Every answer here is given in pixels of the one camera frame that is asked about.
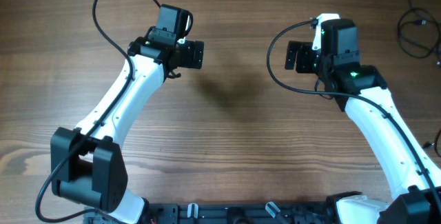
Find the wooden floor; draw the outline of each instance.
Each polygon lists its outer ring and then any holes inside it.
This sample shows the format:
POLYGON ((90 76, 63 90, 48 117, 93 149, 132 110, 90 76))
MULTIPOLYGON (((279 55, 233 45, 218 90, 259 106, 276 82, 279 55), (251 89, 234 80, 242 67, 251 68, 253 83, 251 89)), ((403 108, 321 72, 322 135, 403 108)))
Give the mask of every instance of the wooden floor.
MULTIPOLYGON (((381 71, 420 143, 441 126, 441 69, 396 42, 407 0, 159 1, 193 13, 189 38, 205 42, 205 57, 202 70, 181 69, 181 79, 165 82, 126 139, 129 187, 152 203, 311 201, 349 190, 391 200, 368 143, 336 103, 284 90, 265 67, 277 33, 323 12, 356 22, 362 62, 381 71)), ((52 134, 84 118, 122 68, 94 27, 92 2, 0 0, 0 223, 38 222, 52 134)), ((438 0, 415 5, 441 17, 438 0)), ((100 0, 97 15, 126 48, 156 23, 158 9, 151 0, 100 0)), ((276 44, 277 77, 314 87, 314 75, 283 69, 287 42, 313 36, 301 28, 276 44)), ((50 192, 43 201, 51 217, 81 208, 50 192)))

